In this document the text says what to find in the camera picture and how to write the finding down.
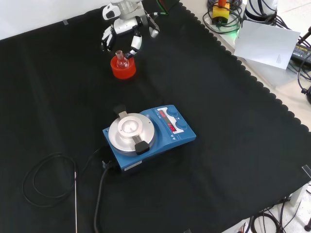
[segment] digital display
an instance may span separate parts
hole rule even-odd
[[[177,130],[175,129],[174,125],[171,123],[171,121],[168,119],[167,115],[165,115],[163,110],[159,110],[159,113],[161,117],[164,119],[164,121],[167,123],[169,128],[171,129],[172,132],[176,132]]]

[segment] black cloth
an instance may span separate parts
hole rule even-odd
[[[158,11],[145,1],[148,12]],[[142,30],[137,73],[113,77],[112,53],[100,51],[110,22],[101,10],[0,41],[1,232],[74,232],[74,196],[50,209],[21,194],[25,173],[51,152],[73,157],[79,169],[106,146],[102,129],[124,103],[128,112],[174,104],[195,141],[177,147],[128,176],[106,178],[99,223],[104,233],[219,233],[308,182],[307,127],[256,82],[181,4],[158,17],[156,39]],[[132,35],[114,49],[129,49]],[[78,228],[93,231],[105,147],[78,180]],[[37,178],[59,194],[72,169],[55,161]],[[46,203],[31,189],[37,202]]]

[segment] black wire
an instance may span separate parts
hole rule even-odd
[[[293,71],[293,70],[291,70],[291,69],[289,69],[291,72],[293,72],[293,73],[297,73],[298,72],[298,69],[296,69],[291,63],[289,63],[289,65],[295,70],[295,71]],[[300,74],[300,76],[302,76],[302,77],[304,77],[305,79],[307,79],[307,80],[310,80],[311,81],[311,78],[309,78],[309,77],[306,77],[306,76],[304,76],[303,74]]]
[[[207,1],[207,12],[203,15],[203,22],[205,24],[205,26],[212,32],[217,33],[217,34],[228,34],[228,33],[233,33],[233,32],[237,32],[239,30],[239,24],[242,23],[242,8],[241,8],[241,4],[242,1],[238,0],[236,1],[237,3],[235,3],[235,1],[231,2],[230,7],[226,8],[224,6],[218,6],[217,5],[217,1],[212,1],[212,0],[208,0]],[[215,19],[212,18],[212,16],[210,15],[210,12],[213,10],[214,6],[218,6],[219,8],[222,9],[227,9],[230,14],[234,15],[234,19],[232,21],[230,21],[229,23],[221,23],[221,22],[217,22]],[[231,28],[231,27],[236,27],[233,30],[229,30],[229,31],[225,31],[225,32],[221,32],[221,31],[217,31],[215,29],[213,29],[211,26],[209,26],[206,21],[205,21],[205,16],[208,15],[209,18],[211,19],[212,22],[214,22],[216,24],[216,27],[226,27],[226,28]]]
[[[99,151],[100,149],[96,150],[92,156],[90,156],[86,162],[86,165],[85,167],[83,168],[81,174],[79,175],[79,178],[83,175],[83,173],[85,172],[90,160],[93,158],[93,156]],[[78,169],[77,169],[77,165],[76,165],[76,162],[74,161],[73,158],[70,158],[68,156],[65,156],[63,155],[62,153],[60,152],[56,152],[56,153],[52,153],[52,154],[49,154],[47,157],[41,159],[37,164],[35,164],[27,173],[26,175],[24,176],[24,179],[23,179],[23,182],[22,182],[22,186],[21,186],[21,190],[22,190],[22,194],[24,196],[24,198],[28,201],[28,203],[30,203],[31,205],[34,205],[36,207],[40,207],[40,208],[50,208],[50,207],[54,207],[58,204],[60,204],[62,201],[64,201],[71,193],[72,191],[74,190],[74,184],[76,182],[76,179],[78,178],[75,178],[73,180],[73,183],[72,185],[70,186],[69,190],[64,192],[63,194],[60,194],[58,196],[52,196],[52,195],[48,195],[48,194],[44,194],[42,193],[40,190],[38,190],[36,184],[35,184],[35,179],[36,179],[36,176],[37,174],[39,173],[39,171],[41,170],[41,168],[49,161],[53,160],[53,159],[59,159],[59,158],[62,158],[62,159],[65,159],[67,161],[69,161],[72,165],[73,165],[73,170],[74,172],[76,173],[76,176],[78,177]],[[34,176],[33,176],[33,189],[38,193],[40,194],[41,196],[44,196],[46,198],[50,198],[50,199],[53,199],[55,200],[56,199],[56,202],[52,203],[52,204],[46,204],[46,205],[43,205],[43,204],[38,204],[32,200],[30,200],[30,198],[26,195],[26,192],[25,192],[25,183],[27,181],[27,178],[29,177],[29,175],[31,174],[31,172],[34,172]]]
[[[305,88],[303,88],[302,85],[301,85],[301,83],[300,83],[300,71],[301,71],[301,69],[302,69],[304,63],[306,62],[306,60],[307,60],[309,57],[311,57],[311,53],[310,53],[308,56],[306,56],[306,58],[302,61],[302,63],[300,64],[299,70],[298,70],[298,72],[297,72],[298,84],[299,84],[299,86],[300,86],[300,88],[301,88],[301,90],[303,91],[304,94],[307,93],[307,90],[306,90]]]
[[[296,214],[297,214],[297,212],[298,212],[298,209],[299,209],[300,204],[301,204],[301,201],[300,201],[300,203],[299,203],[299,205],[298,205],[298,207],[297,207],[297,209],[296,209],[296,212],[295,212],[294,216],[293,216],[292,219],[284,226],[284,228],[285,228],[288,224],[290,224],[290,222],[295,218],[295,216],[296,216]]]
[[[284,20],[280,17],[280,16],[276,16],[277,17],[277,19],[276,19],[276,22],[277,22],[277,26],[278,27],[280,27],[280,28],[286,28],[286,29],[288,29],[288,30],[291,30],[287,25],[286,25],[286,23],[284,22]],[[309,47],[309,48],[311,48],[311,44],[308,42],[308,41],[306,41],[306,40],[303,40],[302,41],[302,37],[301,36],[299,36],[299,40],[298,40],[299,42],[301,42],[304,46],[306,46],[306,47]]]
[[[264,233],[266,233],[266,226],[264,224],[264,212],[263,211],[262,211],[262,222],[263,222]]]
[[[252,222],[252,224],[251,224],[251,230],[252,230],[252,233],[257,233],[257,231],[256,231],[256,229],[255,229],[255,220],[257,219],[257,218],[259,218],[259,217],[268,217],[268,218],[270,218],[272,221],[273,221],[273,223],[275,224],[275,226],[276,226],[276,233],[282,233],[282,228],[281,228],[281,226],[280,226],[280,224],[279,224],[279,222],[278,222],[278,220],[273,216],[273,215],[270,215],[270,214],[266,214],[266,213],[258,213],[258,214],[256,214],[255,216],[254,216],[254,220],[253,220],[253,222]]]
[[[276,219],[277,223],[280,225],[280,222],[277,220],[277,218],[271,213],[270,210],[268,210],[268,211],[269,211],[269,213],[272,215],[272,217],[274,217],[274,218]]]
[[[245,232],[244,232],[244,229],[245,229],[245,224],[246,224],[246,222],[243,224],[243,233],[245,233]]]
[[[99,233],[99,230],[97,228],[97,215],[98,215],[98,209],[99,209],[99,204],[100,204],[100,200],[101,200],[101,194],[102,194],[102,185],[103,185],[103,181],[105,178],[105,175],[107,174],[109,168],[105,169],[102,177],[101,177],[101,181],[99,183],[99,189],[98,189],[98,196],[97,196],[97,202],[96,202],[96,208],[95,208],[95,214],[94,214],[94,231],[95,233]]]
[[[253,218],[254,218],[253,216],[251,216],[251,217],[249,218],[248,226],[247,226],[247,228],[246,228],[245,233],[248,233],[249,229],[251,228],[252,222],[254,222],[254,221],[253,221]]]
[[[285,206],[285,200],[283,201],[282,207],[281,207],[281,213],[280,213],[280,226],[283,228],[283,211]]]

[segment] electronic equipment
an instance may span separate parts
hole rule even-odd
[[[122,171],[196,138],[174,105],[127,113],[115,109],[118,118],[103,130]]]
[[[311,54],[311,48],[296,44],[291,60],[298,62],[301,64],[304,59]],[[304,65],[311,66],[311,57],[309,57],[305,62]]]

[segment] white robot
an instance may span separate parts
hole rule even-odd
[[[142,36],[139,27],[149,26],[150,36],[155,38],[160,29],[151,16],[144,10],[142,0],[111,0],[103,9],[103,18],[109,20],[119,17],[104,32],[102,49],[111,51],[116,36],[123,33],[134,33],[131,50],[124,54],[129,59],[140,49]]]

